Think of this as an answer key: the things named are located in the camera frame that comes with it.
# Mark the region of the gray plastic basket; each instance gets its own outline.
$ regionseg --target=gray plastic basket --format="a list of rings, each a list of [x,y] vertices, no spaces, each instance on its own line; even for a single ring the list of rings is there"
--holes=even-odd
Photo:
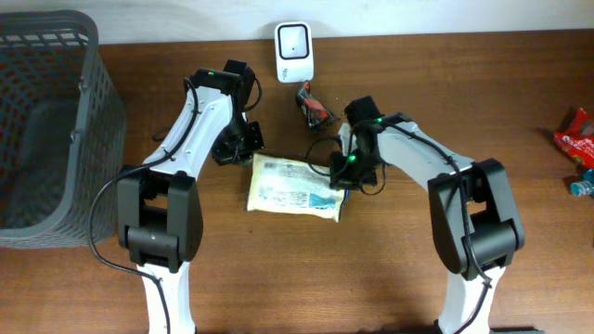
[[[120,169],[125,109],[77,11],[0,14],[0,246],[85,245],[86,216]],[[96,241],[113,236],[112,189]]]

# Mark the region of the wooden surface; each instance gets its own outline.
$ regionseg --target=wooden surface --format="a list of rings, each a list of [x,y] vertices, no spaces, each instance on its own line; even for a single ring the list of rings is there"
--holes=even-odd
[[[526,245],[497,287],[490,324],[548,333],[594,329],[592,199],[568,194],[575,165],[551,145],[570,106],[594,111],[594,32],[513,32],[315,40],[313,95],[337,113],[373,95],[448,148],[506,166]],[[264,97],[251,112],[268,151],[303,155],[317,138],[280,84],[271,41],[100,48],[129,110],[124,162],[155,148],[154,131],[184,101],[198,67],[247,60]],[[315,156],[323,161],[331,147]],[[430,325],[446,295],[427,195],[390,169],[377,197],[354,194],[335,224],[246,212],[251,170],[207,160],[200,174],[204,238],[190,268],[191,307],[206,332],[356,332]],[[129,263],[115,238],[100,247]],[[143,333],[140,279],[88,249],[0,250],[0,331]]]

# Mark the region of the white device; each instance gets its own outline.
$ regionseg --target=white device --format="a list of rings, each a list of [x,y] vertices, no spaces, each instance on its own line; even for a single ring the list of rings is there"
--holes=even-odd
[[[254,83],[260,95],[247,107]],[[184,107],[161,145],[144,169],[118,181],[118,221],[125,230],[120,241],[143,278],[149,334],[197,332],[188,278],[202,237],[196,180],[204,161],[213,155],[219,164],[241,163],[263,145],[257,122],[247,123],[246,112],[262,90],[246,63],[229,60],[223,71],[199,69],[186,84]],[[167,209],[146,204],[160,194],[168,199]]]
[[[305,22],[280,23],[275,28],[277,77],[282,83],[300,83],[314,78],[312,33]]]
[[[376,115],[371,116],[373,115],[374,109],[376,110],[375,113],[377,113],[377,117],[379,118],[374,118]],[[375,154],[381,159],[383,163],[399,168],[406,175],[416,181],[420,186],[422,186],[426,191],[430,191],[430,203],[432,192],[434,199],[435,194],[438,193],[438,190],[435,190],[436,183],[432,183],[432,180],[437,178],[439,175],[457,174],[456,170],[452,167],[452,165],[450,165],[449,161],[445,157],[448,157],[452,161],[456,162],[458,173],[464,171],[471,172],[471,169],[477,165],[473,159],[461,156],[428,137],[420,130],[419,126],[415,122],[408,118],[408,116],[403,114],[395,114],[385,117],[381,116],[375,107],[375,104],[372,100],[370,100],[369,97],[364,97],[360,100],[352,102],[351,105],[346,107],[345,113],[349,122],[353,122],[355,126],[351,127],[349,123],[345,122],[339,130],[338,135],[342,144],[342,155],[347,158],[351,157],[351,154],[353,154],[355,159],[344,160],[352,161],[353,164],[363,163],[365,166],[366,162],[356,161],[367,159],[364,152],[368,152],[369,156],[373,156]],[[358,117],[365,117],[367,120],[362,121]],[[364,136],[364,139],[361,141],[357,141],[357,126],[359,133]],[[331,175],[330,179],[332,179],[332,177],[342,177],[342,182],[344,185],[346,185],[346,182],[350,177],[348,175],[349,169],[341,169],[340,164],[334,165],[334,168],[335,171],[338,172],[335,172],[334,175]],[[356,166],[351,167],[350,171],[357,171]],[[487,205],[487,207],[491,205],[493,208],[495,208],[495,201],[499,201],[499,199],[507,196],[505,195],[505,190],[503,190],[503,188],[505,188],[504,184],[507,183],[507,179],[502,178],[506,176],[503,173],[499,174],[498,176],[501,177],[497,178],[497,186],[501,186],[501,189],[497,189],[497,199],[495,199],[495,195],[493,199],[489,199],[492,201]],[[482,183],[489,182],[486,181],[486,178],[479,180]],[[466,179],[466,181],[474,182],[472,179]],[[448,186],[443,186],[441,189],[444,191],[444,193],[446,193]],[[477,196],[485,196],[484,192],[477,192],[476,194],[479,194]],[[449,197],[446,201],[448,205],[445,207],[445,210],[448,210],[448,212],[457,212],[460,202],[457,202],[458,199],[456,196],[452,197],[451,195],[448,195]],[[508,205],[506,209],[509,209],[510,212],[515,211],[513,198],[507,199],[509,201],[505,204]],[[432,213],[438,212],[435,216],[439,217],[440,209],[438,206],[432,206],[431,210]],[[497,215],[505,215],[506,213],[503,213],[504,211],[505,210],[497,212]],[[478,222],[477,224],[485,223],[485,221],[480,221],[478,217],[476,219],[476,222]],[[459,230],[462,230],[461,215],[459,220],[460,222],[457,224],[457,226],[459,227]],[[439,220],[439,218],[437,222],[438,224],[448,224],[446,221]],[[475,233],[475,236],[478,236],[479,232],[475,231],[472,231],[471,233]],[[508,251],[510,251],[510,249],[514,249],[514,251],[516,251],[522,247],[523,232],[514,232],[513,235],[514,238],[510,244],[504,246],[508,247],[508,249],[498,253],[497,255],[492,253],[490,255],[493,256],[491,259],[496,259],[497,257],[502,256],[501,254],[506,254]],[[506,241],[510,240],[509,237],[510,235],[505,236]],[[440,250],[446,250],[443,250],[443,247],[437,247],[437,243],[435,243],[435,237],[433,237],[433,240],[440,257],[442,257],[443,253],[440,253]],[[493,243],[486,247],[486,249],[489,249],[489,251],[491,251],[491,249],[494,251],[501,245],[501,243],[499,243],[499,246],[496,246],[500,240],[496,241],[494,238],[491,238],[490,240],[493,241]],[[454,269],[457,270],[457,272],[452,272],[452,269],[448,267],[450,272],[447,276],[447,294],[445,297],[443,311],[437,321],[437,326],[439,327],[438,332],[444,334],[489,334],[491,331],[488,325],[488,317],[495,294],[495,287],[503,276],[508,264],[510,264],[510,262],[491,263],[489,264],[489,267],[486,267],[484,270],[484,276],[477,274],[476,277],[465,276],[465,273],[463,272],[464,269],[461,269],[459,272],[458,269]]]
[[[301,30],[301,32],[298,30],[282,32],[283,29],[287,29],[287,27],[294,28],[299,27],[300,25],[303,25],[301,29],[304,29]],[[306,46],[297,46],[297,44],[295,44],[295,49],[288,45],[283,46],[282,44],[277,44],[278,53],[283,52],[283,56],[294,58],[301,56],[301,60],[313,56],[311,52],[311,35],[308,33],[309,28],[306,24],[301,22],[283,23],[277,26],[276,31],[280,38],[282,38],[282,36],[285,36],[285,39],[295,37],[297,39],[304,38],[308,41]],[[239,100],[239,96],[234,97],[226,91],[228,83],[234,83],[233,80],[235,79],[233,79],[233,76],[229,77],[231,74],[225,74],[224,72],[207,71],[207,73],[208,78],[211,78],[210,86],[198,85],[198,88],[196,88],[195,91],[187,91],[185,106],[173,128],[164,138],[161,146],[145,160],[145,163],[157,161],[163,157],[165,152],[172,152],[174,151],[174,148],[178,146],[178,149],[169,160],[150,168],[152,172],[158,175],[158,177],[154,179],[158,181],[157,184],[162,182],[163,176],[175,176],[179,174],[189,178],[191,184],[195,184],[195,180],[198,179],[201,167],[211,151],[211,147],[217,139],[217,136],[225,131],[224,129],[226,129],[228,124],[233,123],[234,112],[239,114],[235,115],[236,120],[239,119],[242,121],[245,119],[246,108],[244,106],[238,108],[238,106],[234,105],[234,101]],[[308,80],[312,77],[313,60],[311,63],[311,75],[308,77],[299,77],[299,81]],[[283,81],[285,79],[286,78],[279,75],[279,80],[281,82],[285,82]],[[379,122],[377,122],[377,124],[382,124],[382,118],[379,118],[378,120]],[[347,156],[357,149],[357,143],[359,142],[356,140],[356,135],[352,133],[356,127],[357,125],[351,128],[348,123],[345,123],[339,131],[343,156]],[[412,120],[399,122],[397,128],[404,130],[405,133],[397,131],[393,127],[387,127],[376,133],[377,152],[385,163],[404,171],[425,190],[428,190],[428,180],[433,179],[436,175],[455,174],[455,172],[452,172],[452,167],[447,163],[444,157],[438,154],[436,149],[427,146],[426,143],[433,143],[437,148],[443,151],[444,154],[451,157],[456,161],[456,164],[461,171],[470,169],[474,163],[473,159],[456,154],[428,137]],[[187,135],[183,135],[185,132],[184,129],[187,129]],[[180,187],[174,188],[173,194],[171,192],[172,190],[170,190],[168,196],[175,196],[179,201],[183,198],[176,195],[180,192],[180,189],[183,190],[183,188]],[[169,198],[168,204],[169,210],[171,210],[173,207],[182,205],[183,203],[176,202]],[[127,233],[129,236],[132,236],[131,229],[128,229]],[[143,232],[143,234],[139,236],[140,237],[135,238],[142,238],[143,236],[145,236],[146,239],[152,240],[167,238],[167,236],[163,236],[162,233],[156,229],[148,230],[146,233]],[[143,244],[137,243],[134,246],[144,247]],[[196,323],[192,319],[189,305],[188,276],[190,261],[191,259],[187,259],[187,261],[184,260],[181,262],[177,271],[173,271],[171,267],[157,263],[143,263],[137,266],[137,269],[140,272],[154,276],[155,280],[159,282],[159,287],[163,292],[162,297],[165,300],[168,309],[167,314],[170,319],[170,328],[168,330],[165,312],[163,311],[164,308],[161,303],[161,294],[154,281],[147,277],[143,277],[147,294],[150,334],[192,334],[197,331]],[[486,288],[484,280],[480,276],[473,279],[466,279],[463,274],[453,274],[452,272],[448,274],[444,309],[438,320],[438,326],[443,333],[489,333],[488,316],[491,303],[494,298],[497,282],[505,271],[505,265],[495,265],[485,271],[488,278],[490,278],[491,289]]]

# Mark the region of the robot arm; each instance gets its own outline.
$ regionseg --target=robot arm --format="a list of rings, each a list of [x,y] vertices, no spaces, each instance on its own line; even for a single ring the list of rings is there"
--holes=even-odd
[[[247,123],[246,103],[255,75],[246,63],[229,60],[223,71],[200,69],[187,82],[186,102],[169,134],[144,164],[170,159],[118,183],[119,242],[141,272],[163,289],[171,333],[194,333],[189,309],[189,263],[202,238],[196,180],[211,152],[219,165],[249,161],[264,146],[257,122]],[[149,199],[168,199],[167,209]],[[150,334],[166,333],[161,296],[143,277]]]
[[[339,131],[342,152],[330,156],[330,186],[359,189],[376,185],[375,170],[383,163],[396,166],[429,193],[433,243],[449,270],[442,333],[488,333],[488,314],[495,285],[524,243],[522,223],[503,166],[495,160],[475,162],[443,147],[424,134],[408,116],[383,117],[371,97],[353,101],[345,109],[350,123]],[[452,168],[449,157],[458,166]],[[464,190],[461,201],[460,188]],[[486,202],[482,212],[468,215],[471,250],[461,206]],[[475,256],[484,279],[472,264]]]

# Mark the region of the black cable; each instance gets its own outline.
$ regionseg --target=black cable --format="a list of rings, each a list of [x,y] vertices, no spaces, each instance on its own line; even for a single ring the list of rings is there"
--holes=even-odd
[[[339,137],[324,137],[324,138],[320,138],[318,140],[316,140],[315,142],[312,143],[312,145],[309,146],[309,148],[307,149],[307,152],[305,152],[305,160],[307,161],[307,158],[309,157],[309,154],[312,152],[312,149],[314,149],[314,146],[321,143],[321,142],[325,142],[328,140],[333,140],[335,141],[337,144],[340,145],[341,139]],[[322,173],[319,170],[314,168],[314,165],[311,164],[311,162],[307,162],[307,164],[309,165],[309,168],[316,174],[322,175],[322,176],[330,176],[329,173]]]
[[[95,255],[95,257],[103,264],[105,264],[108,267],[114,268],[114,269],[118,269],[121,270],[125,273],[128,274],[133,274],[133,275],[137,275],[137,276],[141,276],[144,278],[149,279],[150,281],[152,281],[155,286],[157,287],[157,291],[159,292],[159,297],[161,298],[161,304],[163,306],[163,311],[165,312],[165,322],[167,323],[167,333],[170,334],[171,333],[171,320],[169,318],[169,310],[167,308],[167,301],[165,300],[165,295],[163,293],[163,288],[161,286],[160,280],[155,277],[154,275],[151,274],[147,274],[144,272],[141,272],[139,270],[135,270],[133,268],[129,268],[123,265],[119,265],[116,263],[113,263],[107,259],[105,259],[103,256],[101,256],[101,254],[99,254],[98,250],[97,250],[97,246],[95,245],[95,241],[93,240],[93,215],[95,214],[95,210],[97,209],[97,205],[99,203],[99,201],[101,200],[101,198],[103,197],[103,195],[105,194],[105,192],[114,184],[116,184],[118,181],[123,180],[126,177],[130,177],[136,173],[140,173],[142,171],[145,171],[151,167],[157,166],[163,162],[168,161],[169,159],[171,159],[173,157],[173,155],[181,148],[181,146],[184,144],[184,142],[186,141],[187,136],[189,135],[190,130],[192,129],[192,126],[194,125],[194,122],[196,121],[196,118],[198,117],[198,95],[196,94],[196,87],[194,87],[194,84],[192,84],[192,82],[186,78],[185,82],[189,85],[190,89],[192,90],[192,95],[194,96],[194,109],[192,110],[192,118],[189,121],[189,124],[187,125],[186,131],[182,134],[182,137],[179,139],[179,141],[177,142],[177,144],[175,144],[174,148],[172,148],[171,151],[166,151],[165,150],[165,154],[153,161],[153,162],[149,162],[149,163],[145,163],[142,164],[138,167],[135,167],[134,169],[128,170],[126,172],[122,172],[119,173],[118,175],[114,176],[113,178],[111,178],[98,192],[97,195],[95,196],[95,199],[93,199],[93,203],[91,204],[91,209],[89,210],[89,215],[88,215],[88,222],[87,222],[87,229],[86,229],[86,240],[89,244],[89,247],[91,248],[91,251],[93,252],[93,255]]]
[[[462,173],[460,172],[460,169],[459,169],[458,165],[456,164],[456,162],[454,161],[454,159],[451,156],[448,156],[442,149],[440,149],[432,141],[427,140],[423,137],[419,137],[416,134],[409,132],[409,131],[407,131],[399,126],[396,126],[394,124],[390,124],[388,122],[381,122],[381,124],[387,125],[393,129],[395,129],[405,135],[408,135],[413,139],[419,140],[421,143],[433,148],[435,151],[437,151],[437,153],[439,153],[440,156],[442,156],[442,158],[444,158],[447,161],[447,163],[449,165],[452,166],[452,168],[454,169],[454,172],[456,173],[458,189],[459,189],[459,194],[460,194],[460,204],[461,204],[460,206],[462,208],[462,221],[464,223],[464,239],[462,239],[462,244],[464,245],[464,249],[468,253],[468,256],[471,260],[471,265],[475,268],[475,270],[477,271],[479,276],[484,281],[483,282],[483,285],[484,285],[483,291],[481,292],[481,296],[479,297],[479,300],[476,303],[476,306],[474,307],[474,311],[472,312],[472,315],[469,317],[469,319],[466,321],[466,323],[464,323],[464,325],[462,325],[462,327],[460,327],[455,332],[455,334],[459,334],[462,331],[464,331],[464,329],[466,329],[468,326],[470,326],[472,324],[472,322],[474,321],[474,319],[476,319],[476,316],[481,311],[481,307],[483,307],[483,303],[486,298],[486,294],[487,294],[488,290],[492,288],[491,287],[492,278],[487,276],[486,273],[483,271],[483,268],[481,268],[481,265],[479,265],[478,260],[476,259],[476,252],[474,251],[474,247],[472,246],[471,224],[468,220],[468,209],[466,208],[466,190],[464,189],[464,183],[462,181]]]
[[[260,99],[262,98],[262,86],[260,85],[260,80],[258,80],[258,78],[253,77],[253,79],[256,81],[256,83],[258,84],[258,98],[256,99],[255,102],[253,102],[253,104],[249,107],[246,107],[243,112],[245,111],[250,111],[254,108],[256,108],[256,106],[258,105],[258,103],[260,103]]]
[[[471,317],[469,317],[469,319],[464,323],[464,325],[462,325],[462,327],[460,327],[454,334],[461,334],[466,328],[472,325],[472,323],[476,319],[476,316],[481,311],[481,307],[483,307],[484,300],[486,299],[486,293],[489,291],[489,289],[491,289],[491,284],[483,283],[483,290],[481,291],[481,296],[479,297],[479,300],[476,303],[476,306],[474,307],[474,311],[472,312]]]
[[[381,165],[381,174],[383,175],[383,183],[381,184],[381,188],[374,192],[374,193],[368,193],[367,191],[365,191],[365,189],[363,188],[363,180],[364,178],[361,178],[361,181],[359,183],[359,190],[361,190],[362,193],[364,193],[365,195],[369,195],[369,196],[376,196],[378,194],[380,194],[384,188],[386,188],[386,164],[383,163]]]
[[[376,121],[376,120],[365,120],[365,121],[360,121],[360,122],[358,122],[357,124],[353,125],[353,129],[351,129],[351,135],[349,135],[349,148],[347,149],[347,154],[350,154],[350,153],[351,153],[351,149],[353,148],[353,137],[355,136],[355,129],[356,129],[356,128],[357,128],[359,125],[361,125],[361,124],[364,124],[364,123],[368,123],[368,122],[377,122],[377,121]],[[331,139],[332,139],[332,140],[335,140],[335,141],[336,141],[337,143],[339,143],[339,145],[340,145],[340,143],[341,143],[341,142],[340,142],[340,140],[341,140],[341,139],[340,139],[339,137],[324,137],[324,138],[318,139],[318,140],[316,140],[314,143],[312,143],[312,145],[310,145],[309,149],[308,149],[308,150],[307,150],[307,152],[305,153],[305,158],[304,158],[304,159],[305,159],[305,160],[307,160],[307,157],[309,157],[309,154],[311,153],[312,149],[314,148],[314,146],[315,146],[316,144],[318,144],[318,143],[320,143],[320,142],[322,142],[322,141],[325,141],[325,140],[331,140]],[[322,176],[330,176],[330,174],[329,174],[329,173],[322,173],[322,172],[320,172],[320,171],[316,170],[316,169],[314,168],[314,166],[313,166],[311,163],[309,163],[309,162],[308,162],[307,164],[309,165],[309,168],[310,168],[310,169],[311,169],[311,170],[312,170],[314,173],[316,173],[316,174],[319,174],[319,175],[322,175]],[[347,161],[347,162],[346,162],[346,163],[343,165],[343,167],[342,167],[342,168],[341,168],[341,169],[340,169],[340,170],[339,170],[339,171],[338,171],[338,172],[337,172],[335,175],[336,175],[336,176],[338,176],[338,175],[340,175],[340,174],[344,173],[344,171],[346,171],[346,168],[348,167],[348,164],[349,164],[349,162]]]

